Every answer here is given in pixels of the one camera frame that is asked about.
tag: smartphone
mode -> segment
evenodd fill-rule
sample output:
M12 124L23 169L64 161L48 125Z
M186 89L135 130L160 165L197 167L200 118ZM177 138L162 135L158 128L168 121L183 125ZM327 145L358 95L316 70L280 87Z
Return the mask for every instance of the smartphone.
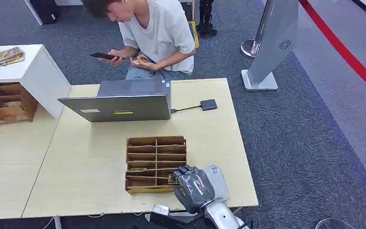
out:
M113 56L113 55L110 55L110 54L104 54L104 53L100 53L100 52L90 54L90 56L97 57L97 58L104 58L106 60L111 60L114 57L116 57L116 56Z

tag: cardboard organizer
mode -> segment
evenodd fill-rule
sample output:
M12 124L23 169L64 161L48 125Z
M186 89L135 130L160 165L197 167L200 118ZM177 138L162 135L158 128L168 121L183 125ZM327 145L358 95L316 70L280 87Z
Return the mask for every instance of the cardboard organizer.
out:
M0 83L0 123L33 121L38 102L20 83Z
M183 136L138 137L127 139L125 190L130 193L171 192L179 184L169 175L187 164Z

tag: white cabinet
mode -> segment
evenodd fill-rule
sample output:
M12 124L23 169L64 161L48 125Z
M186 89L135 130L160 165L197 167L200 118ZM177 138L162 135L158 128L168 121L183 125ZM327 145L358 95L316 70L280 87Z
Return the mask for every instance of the white cabinet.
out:
M0 67L0 83L20 82L22 86L55 118L68 97L71 85L42 44L0 46L0 51L21 47L26 53L22 62Z

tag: dark hair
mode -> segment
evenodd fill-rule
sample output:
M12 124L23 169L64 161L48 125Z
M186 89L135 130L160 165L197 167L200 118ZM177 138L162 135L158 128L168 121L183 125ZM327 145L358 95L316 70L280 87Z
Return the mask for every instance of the dark hair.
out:
M107 7L113 2L121 0L82 0L85 9L95 18L106 17Z

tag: white t-shirt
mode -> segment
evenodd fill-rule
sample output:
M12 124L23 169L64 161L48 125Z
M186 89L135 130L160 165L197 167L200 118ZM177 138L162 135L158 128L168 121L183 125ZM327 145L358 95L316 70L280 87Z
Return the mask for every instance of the white t-shirt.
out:
M189 54L195 48L184 10L178 0L147 0L149 24L141 27L133 16L131 21L119 22L125 46L141 49L142 53L158 63L170 57L176 50ZM166 67L169 71L191 73L194 57Z

